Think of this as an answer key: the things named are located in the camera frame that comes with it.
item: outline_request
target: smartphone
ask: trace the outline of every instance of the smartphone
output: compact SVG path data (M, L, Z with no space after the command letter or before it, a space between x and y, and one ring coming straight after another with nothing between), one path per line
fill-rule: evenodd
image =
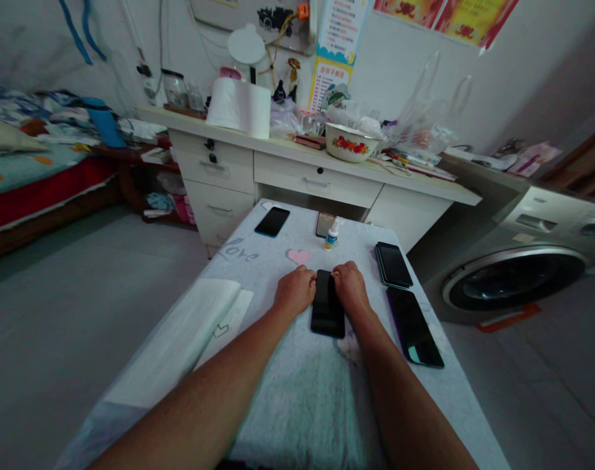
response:
M397 246L378 242L376 244L376 258L382 267L382 277L385 284L401 287L402 289L413 285L402 252Z
M286 209L271 208L254 231L261 235L276 238L289 214L290 212Z
M406 358L415 364L443 369L443 359L415 294L409 290L390 287L387 289L387 297Z
M326 235L328 235L328 230L330 230L330 227L332 227L332 224L336 218L336 215L320 212L319 216L317 217L317 229L315 230L315 236L318 236L319 238L326 238Z
M345 309L330 271L317 271L317 290L311 313L311 331L336 338L345 337Z

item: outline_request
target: blue strap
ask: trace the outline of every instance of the blue strap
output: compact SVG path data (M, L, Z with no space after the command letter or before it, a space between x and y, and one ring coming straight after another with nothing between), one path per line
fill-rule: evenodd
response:
M84 37L87 39L89 45L93 48L94 51L98 53L98 55L102 58L103 61L106 61L106 56L100 48L95 44L93 37L91 36L91 32L89 30L89 15L91 15L91 0L84 0L84 12L82 13L82 29L84 29Z
M84 57L84 61L88 65L93 65L93 62L91 62L91 58L89 57L89 54L87 54L87 50L84 48L84 45L82 44L82 41L80 40L80 36L78 36L76 27L74 26L74 23L71 20L71 14L69 13L69 8L67 8L67 4L65 3L65 0L58 0L58 1L60 2L61 8L63 9L63 13L65 14L65 21L67 21L67 26L69 26L69 31L71 31L71 35L74 37L74 41L76 41L76 47L82 54L82 57Z

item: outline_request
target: washing machine door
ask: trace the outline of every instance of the washing machine door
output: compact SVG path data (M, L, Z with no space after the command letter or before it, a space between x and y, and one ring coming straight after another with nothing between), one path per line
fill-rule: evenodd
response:
M585 258L557 246L499 251L458 268L445 280L444 300L461 310L517 307L552 295L585 271Z

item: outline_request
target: washing machine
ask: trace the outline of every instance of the washing machine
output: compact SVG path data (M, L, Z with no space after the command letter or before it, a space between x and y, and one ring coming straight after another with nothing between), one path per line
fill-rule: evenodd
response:
M459 178L483 200L453 205L408 254L442 321L499 317L595 269L594 202L497 173Z

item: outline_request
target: floral bowl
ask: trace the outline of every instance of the floral bowl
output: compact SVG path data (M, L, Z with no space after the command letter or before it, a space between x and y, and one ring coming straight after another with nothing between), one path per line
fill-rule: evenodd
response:
M367 160L380 139L340 124L326 123L326 150L330 155L350 163Z

